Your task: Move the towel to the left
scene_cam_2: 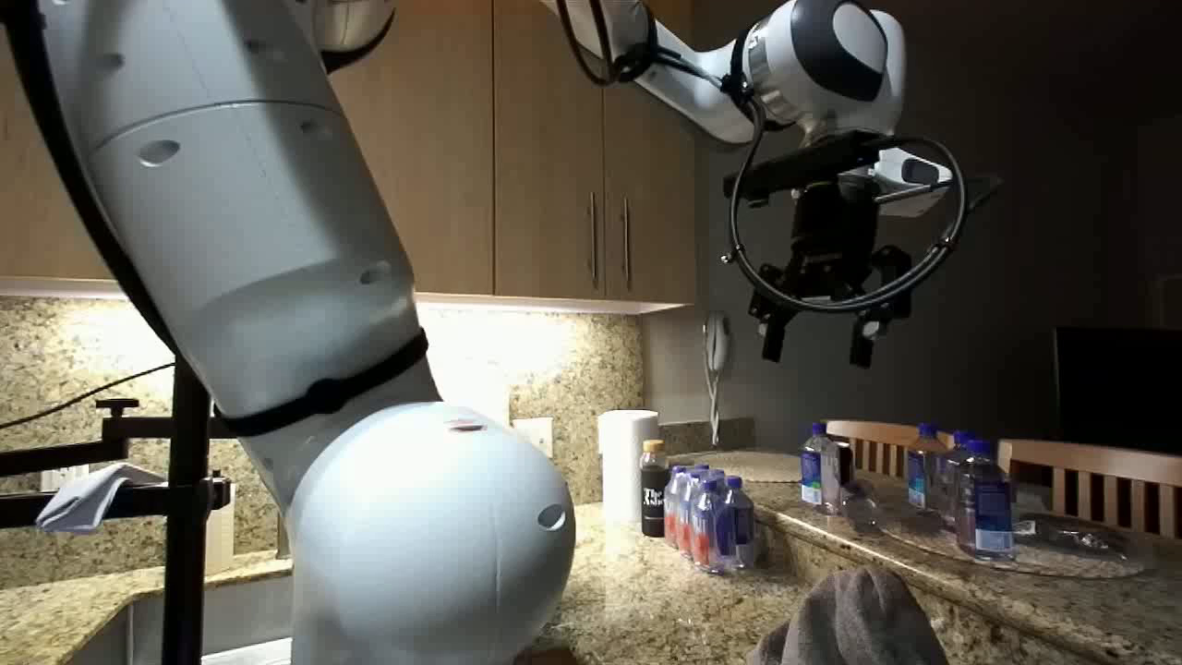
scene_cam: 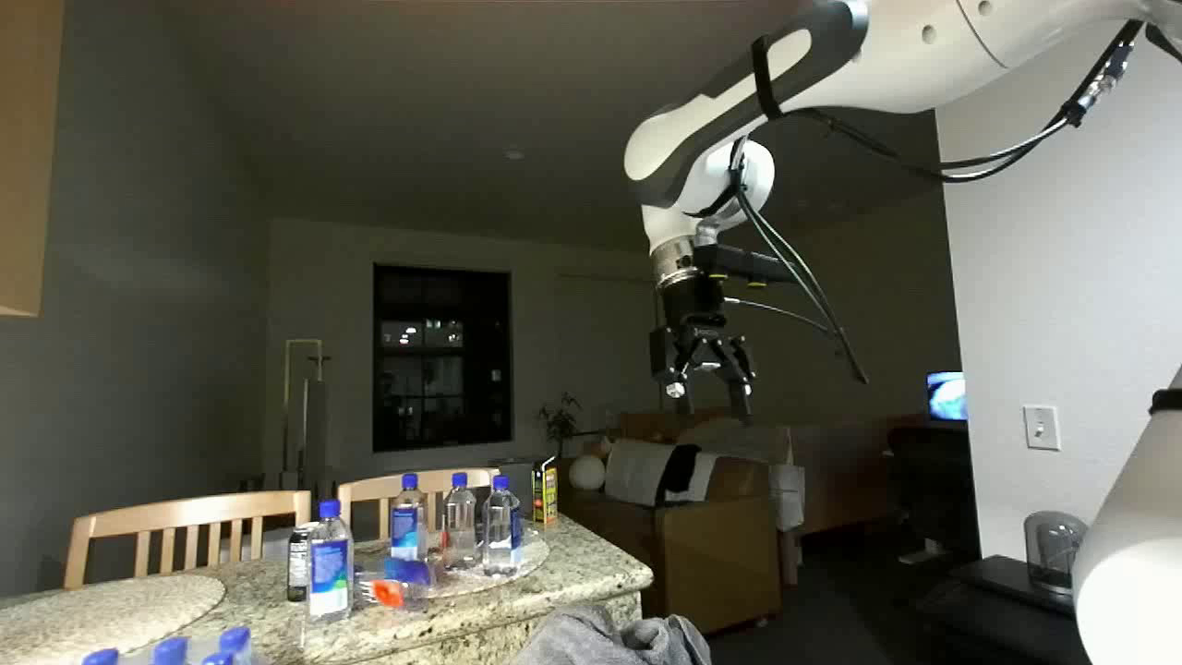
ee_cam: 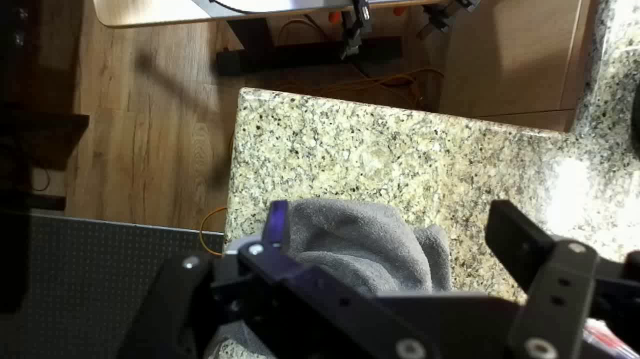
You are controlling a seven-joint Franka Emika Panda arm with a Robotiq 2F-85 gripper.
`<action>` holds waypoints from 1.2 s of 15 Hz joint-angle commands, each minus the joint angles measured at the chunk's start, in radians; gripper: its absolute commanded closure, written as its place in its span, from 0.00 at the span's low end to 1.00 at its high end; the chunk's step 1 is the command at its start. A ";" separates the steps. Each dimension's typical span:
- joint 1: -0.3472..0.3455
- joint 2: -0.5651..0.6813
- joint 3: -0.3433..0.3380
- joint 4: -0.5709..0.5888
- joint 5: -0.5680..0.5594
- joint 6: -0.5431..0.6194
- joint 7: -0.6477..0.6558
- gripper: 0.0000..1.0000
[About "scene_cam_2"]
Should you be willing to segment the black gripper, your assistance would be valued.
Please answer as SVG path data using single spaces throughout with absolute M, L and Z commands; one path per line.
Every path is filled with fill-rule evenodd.
M 878 216 L 894 204 L 942 196 L 951 152 L 918 136 L 849 133 L 793 154 L 745 162 L 723 180 L 728 262 L 750 282 L 750 310 L 762 317 L 762 358 L 785 358 L 793 314 L 862 314 L 849 338 L 849 365 L 868 369 L 887 328 L 887 310 L 924 285 L 951 255 L 951 234 L 909 259 L 878 246 Z M 793 204 L 786 259 L 754 262 L 741 237 L 741 209 L 786 191 Z

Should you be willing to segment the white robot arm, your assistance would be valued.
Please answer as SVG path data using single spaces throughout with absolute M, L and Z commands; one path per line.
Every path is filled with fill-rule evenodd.
M 904 31 L 785 0 L 700 53 L 647 0 L 541 0 L 601 62 L 723 143 L 798 127 L 764 190 L 952 186 L 898 136 Z M 428 374 L 413 270 L 327 36 L 334 0 L 5 0 L 40 141 L 110 279 L 206 388 L 287 518 L 291 665 L 509 665 L 558 612 L 578 514 L 558 466 Z

